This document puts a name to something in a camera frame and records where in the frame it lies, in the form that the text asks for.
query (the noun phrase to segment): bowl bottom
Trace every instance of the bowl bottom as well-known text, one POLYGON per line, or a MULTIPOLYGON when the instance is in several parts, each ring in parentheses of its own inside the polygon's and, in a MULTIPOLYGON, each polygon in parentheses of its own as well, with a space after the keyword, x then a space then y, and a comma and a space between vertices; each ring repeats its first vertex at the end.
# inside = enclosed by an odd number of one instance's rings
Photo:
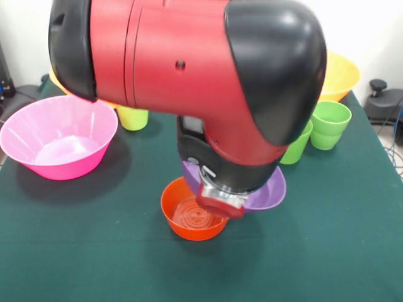
POLYGON ((214 227, 223 221, 199 207, 195 197, 180 202, 174 212, 172 221, 187 229, 200 230, 214 227))
POLYGON ((42 147, 35 157, 36 165, 62 165, 93 154, 99 143, 88 137, 71 135, 50 142, 42 147))

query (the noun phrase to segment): bowl rim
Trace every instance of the bowl rim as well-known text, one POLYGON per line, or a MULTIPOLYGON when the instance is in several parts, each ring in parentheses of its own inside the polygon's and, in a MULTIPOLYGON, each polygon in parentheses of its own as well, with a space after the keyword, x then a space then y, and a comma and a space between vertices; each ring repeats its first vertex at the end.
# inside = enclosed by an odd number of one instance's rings
POLYGON ((172 223, 173 225, 175 225, 175 226, 177 226, 177 227, 179 227, 179 228, 182 228, 182 229, 184 229, 184 230, 189 230, 189 231, 192 231, 192 232, 195 232, 195 233, 200 233, 200 232, 205 232, 205 231, 208 231, 208 230, 213 230, 214 228, 217 228, 217 227, 219 227, 220 225, 227 224, 227 222, 229 221, 229 218, 222 218, 222 220, 221 220, 220 223, 218 223, 218 224, 216 224, 216 225, 213 225, 213 226, 210 226, 209 228, 193 229, 193 228, 185 228, 184 226, 179 225, 179 224, 177 224, 175 221, 173 221, 172 219, 170 219, 170 217, 168 217, 168 215, 165 213, 165 211, 164 211, 164 206, 162 205, 162 203, 163 203, 163 197, 164 197, 166 191, 168 190, 168 188, 169 188, 172 184, 174 184, 176 181, 179 181, 179 180, 183 180, 183 181, 186 183, 186 181, 185 181, 185 179, 184 179, 183 176, 178 177, 177 179, 174 179, 173 181, 171 181, 171 182, 164 188, 164 190, 163 190, 163 192, 162 192, 162 194, 161 194, 161 211, 162 211, 162 213, 164 214, 165 218, 167 219, 167 221, 168 221, 169 223, 172 223))
POLYGON ((1 129, 0 129, 0 147, 1 147, 1 150, 3 150, 3 152, 7 155, 7 157, 9 157, 10 159, 13 159, 13 160, 15 160, 16 162, 19 162, 19 163, 21 163, 21 164, 23 164, 23 165, 30 165, 30 166, 34 166, 34 167, 60 167, 60 166, 63 166, 63 165, 71 164, 71 163, 73 163, 73 162, 78 162, 78 161, 80 161, 80 160, 82 160, 82 159, 86 159, 86 158, 88 158, 88 157, 94 155, 95 153, 99 152, 100 150, 104 149, 107 145, 110 144, 110 142, 112 141, 112 138, 115 136, 116 131, 118 130, 118 124, 119 124, 119 122, 118 122, 118 116, 116 115, 115 110, 114 110, 113 108, 111 108, 110 106, 108 106, 105 102, 97 101, 97 102, 95 102, 94 104, 97 104, 97 106, 104 106, 104 107, 107 107, 108 110, 110 110, 110 112, 113 113, 113 116, 114 116, 114 128, 115 128, 115 129, 113 130, 111 137, 110 137, 109 139, 107 139, 107 140, 105 141, 105 143, 103 143, 102 145, 100 145, 92 154, 89 154, 89 155, 87 155, 87 156, 85 156, 85 157, 83 157, 83 158, 81 158, 81 159, 70 160, 70 161, 68 161, 68 162, 64 162, 64 163, 62 163, 62 164, 56 164, 56 165, 55 165, 55 164, 36 164, 36 163, 29 162, 29 161, 26 161, 26 160, 17 159, 16 157, 11 156, 11 155, 9 154, 9 152, 7 151, 7 148, 4 148, 4 147, 3 147, 3 133, 4 133, 4 131, 6 131, 6 129, 7 129, 7 124, 10 123, 13 119, 15 119, 16 116, 18 115, 18 113, 24 112, 24 111, 26 111, 26 110, 29 110, 29 108, 32 108, 32 107, 34 107, 34 106, 39 106, 40 103, 42 103, 42 102, 44 102, 44 101, 48 101, 49 99, 52 99, 52 100, 55 100, 55 101, 58 101, 58 100, 61 100, 61 99, 75 99, 75 100, 79 100, 79 101, 86 101, 86 100, 84 100, 84 99, 79 98, 78 96, 73 96, 73 95, 69 95, 69 96, 52 96, 52 97, 50 97, 50 98, 39 99, 38 101, 35 101, 35 102, 31 103, 31 104, 28 104, 28 105, 26 105, 25 107, 22 107, 20 110, 16 111, 13 115, 11 115, 11 116, 3 123, 3 125, 2 125, 2 127, 1 127, 1 129))

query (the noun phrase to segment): cable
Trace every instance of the cable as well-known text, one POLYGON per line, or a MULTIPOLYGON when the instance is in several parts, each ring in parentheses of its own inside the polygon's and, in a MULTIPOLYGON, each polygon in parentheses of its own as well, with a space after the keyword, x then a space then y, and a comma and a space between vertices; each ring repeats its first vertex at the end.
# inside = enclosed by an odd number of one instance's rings
POLYGON ((28 94, 25 94, 25 93, 23 93, 23 92, 21 92, 21 91, 16 91, 15 93, 18 93, 18 94, 20 94, 20 95, 22 95, 22 96, 26 96, 27 98, 29 98, 29 99, 32 99, 32 100, 34 100, 34 101, 37 101, 37 99, 35 99, 34 97, 32 97, 32 96, 30 96, 30 95, 28 95, 28 94))
POLYGON ((385 128, 385 125, 387 123, 393 123, 390 122, 389 119, 392 117, 392 114, 395 113, 395 110, 400 106, 401 102, 403 101, 403 96, 400 98, 399 102, 397 103, 397 105, 395 106, 395 108, 393 108, 393 110, 389 113, 389 116, 387 117, 387 119, 384 121, 384 123, 382 124, 382 126, 380 127, 379 131, 378 131, 378 135, 381 133, 381 131, 383 130, 383 128, 385 128))
MULTIPOLYGON (((391 159, 391 161, 392 161, 392 164, 393 164, 393 166, 395 167, 396 171, 397 171, 397 169, 403 169, 403 166, 401 166, 401 165, 398 166, 397 163, 396 163, 396 157, 397 157, 398 159, 400 159, 400 161, 403 163, 403 156, 401 156, 401 154, 397 153, 396 150, 395 150, 395 146, 396 146, 396 142, 395 142, 395 141, 396 141, 396 133, 397 133, 397 124, 399 123, 400 118, 402 117, 402 115, 403 115, 403 107, 400 109, 400 112, 399 112, 399 114, 397 115, 396 122, 394 123, 395 126, 394 126, 393 144, 392 144, 389 148, 384 147, 384 149, 385 149, 387 155, 390 157, 390 159, 391 159)), ((383 129, 384 126, 386 125, 386 122, 388 122, 388 120, 386 120, 385 123, 382 125, 382 127, 381 127, 380 131, 378 132, 378 134, 382 131, 382 129, 383 129)), ((397 173, 399 174, 400 179, 402 179, 402 181, 403 181, 403 172, 400 172, 400 173, 397 172, 397 173)))

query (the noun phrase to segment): screw hole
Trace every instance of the screw hole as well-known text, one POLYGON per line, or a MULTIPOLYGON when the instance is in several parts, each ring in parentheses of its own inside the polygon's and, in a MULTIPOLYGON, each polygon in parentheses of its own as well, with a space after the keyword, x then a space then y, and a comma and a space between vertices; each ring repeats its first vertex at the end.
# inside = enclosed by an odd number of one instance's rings
POLYGON ((176 61, 176 63, 175 63, 175 68, 178 70, 184 70, 185 66, 186 66, 186 63, 181 60, 176 61))

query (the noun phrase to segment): table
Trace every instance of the table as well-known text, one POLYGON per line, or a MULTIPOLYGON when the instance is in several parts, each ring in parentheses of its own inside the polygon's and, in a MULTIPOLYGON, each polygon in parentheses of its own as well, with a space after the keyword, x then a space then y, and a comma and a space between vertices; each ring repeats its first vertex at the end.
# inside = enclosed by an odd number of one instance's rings
POLYGON ((181 176, 173 116, 119 128, 74 181, 7 160, 0 301, 403 301, 403 185, 355 97, 345 101, 353 119, 336 148, 308 145, 282 167, 284 202, 207 242, 180 239, 161 213, 181 176))

